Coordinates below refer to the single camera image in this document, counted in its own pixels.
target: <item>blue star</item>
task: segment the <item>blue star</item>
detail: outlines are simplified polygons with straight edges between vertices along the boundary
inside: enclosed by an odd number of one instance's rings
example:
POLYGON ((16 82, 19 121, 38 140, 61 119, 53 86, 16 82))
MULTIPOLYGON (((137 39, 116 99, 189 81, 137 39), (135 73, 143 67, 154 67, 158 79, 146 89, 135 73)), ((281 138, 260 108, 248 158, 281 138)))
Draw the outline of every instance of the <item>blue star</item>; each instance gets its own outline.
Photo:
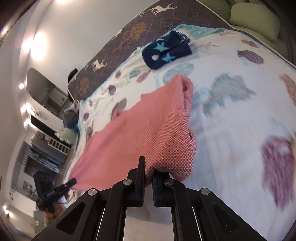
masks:
POLYGON ((175 58, 175 56, 170 56, 170 54, 167 53, 167 56, 164 58, 161 58, 161 59, 165 62, 172 62, 172 59, 174 59, 174 58, 175 58))
POLYGON ((160 52, 163 52, 163 51, 165 51, 167 49, 170 49, 170 48, 167 48, 167 47, 164 46, 165 42, 162 42, 162 44, 159 44, 159 43, 156 42, 156 44, 157 44, 157 46, 155 48, 153 48, 153 49, 159 50, 160 52))

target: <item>blue seashell print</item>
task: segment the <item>blue seashell print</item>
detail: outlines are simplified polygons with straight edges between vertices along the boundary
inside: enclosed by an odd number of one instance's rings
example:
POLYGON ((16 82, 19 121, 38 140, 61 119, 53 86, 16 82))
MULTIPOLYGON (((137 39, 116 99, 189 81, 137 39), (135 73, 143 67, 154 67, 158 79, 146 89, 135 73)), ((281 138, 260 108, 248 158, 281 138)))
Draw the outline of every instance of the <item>blue seashell print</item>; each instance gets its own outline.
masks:
POLYGON ((138 69, 132 70, 132 71, 130 72, 129 78, 132 79, 132 78, 134 78, 134 77, 137 77, 140 73, 141 73, 141 71, 138 70, 138 69))
POLYGON ((182 63, 169 69, 165 75, 163 76, 163 83, 167 84, 170 80, 177 74, 181 74, 183 76, 188 76, 194 69, 193 64, 191 63, 182 63))

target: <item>bed sheet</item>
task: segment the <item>bed sheet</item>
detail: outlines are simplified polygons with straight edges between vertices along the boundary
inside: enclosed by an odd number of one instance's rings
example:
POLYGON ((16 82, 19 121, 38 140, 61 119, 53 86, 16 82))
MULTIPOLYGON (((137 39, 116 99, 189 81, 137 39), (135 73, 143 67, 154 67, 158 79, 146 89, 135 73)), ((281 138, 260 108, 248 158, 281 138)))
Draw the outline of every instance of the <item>bed sheet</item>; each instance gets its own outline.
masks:
MULTIPOLYGON (((183 183, 209 188, 268 241, 282 240, 296 218, 295 67, 236 31, 191 25, 175 30, 191 39, 192 55, 149 70, 137 50, 81 102, 81 140, 71 165, 91 133, 110 122, 117 103, 126 99, 128 110, 141 94, 180 73, 194 85, 190 126, 198 142, 192 174, 183 183)), ((145 202, 141 215, 128 209, 125 240, 172 240, 170 211, 145 202), (143 232, 134 232, 139 226, 143 232)))

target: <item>green pillow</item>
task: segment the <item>green pillow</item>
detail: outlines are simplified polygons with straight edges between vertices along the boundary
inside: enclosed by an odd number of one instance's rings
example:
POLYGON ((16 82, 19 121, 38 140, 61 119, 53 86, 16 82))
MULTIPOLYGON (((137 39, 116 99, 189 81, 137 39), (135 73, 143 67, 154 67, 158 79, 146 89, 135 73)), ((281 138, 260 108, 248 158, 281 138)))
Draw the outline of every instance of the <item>green pillow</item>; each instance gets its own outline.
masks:
POLYGON ((209 9, 217 13, 225 21, 230 22, 231 8, 225 0, 199 0, 209 9))
POLYGON ((77 134, 75 131, 65 128, 60 137, 66 140, 69 144, 74 145, 76 143, 77 134))
POLYGON ((231 8, 230 23, 252 29, 270 41, 279 35, 280 20, 264 5, 237 3, 231 8))
POLYGON ((288 58, 288 47, 287 45, 281 41, 281 40, 277 40, 275 42, 269 41, 266 37, 263 37, 261 34, 257 33, 254 30, 248 29, 248 28, 243 28, 243 27, 239 27, 239 26, 235 26, 235 25, 231 25, 233 28, 242 30, 244 32, 247 32, 249 34, 252 34, 253 36, 255 36, 257 39, 259 39, 260 41, 262 41, 263 43, 267 44, 268 46, 272 47, 276 52, 278 52, 279 54, 281 54, 284 58, 288 58))

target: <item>navy blue folded cloth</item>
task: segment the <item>navy blue folded cloth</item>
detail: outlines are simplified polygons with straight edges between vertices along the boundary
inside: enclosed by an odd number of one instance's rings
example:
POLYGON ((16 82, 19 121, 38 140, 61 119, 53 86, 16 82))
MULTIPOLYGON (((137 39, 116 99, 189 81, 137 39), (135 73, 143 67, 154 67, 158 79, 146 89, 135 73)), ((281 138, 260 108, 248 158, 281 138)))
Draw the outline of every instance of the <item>navy blue folded cloth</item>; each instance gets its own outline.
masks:
POLYGON ((188 45, 190 39, 182 33, 171 31, 148 45, 142 52, 145 64, 151 69, 159 69, 168 62, 192 54, 188 45))

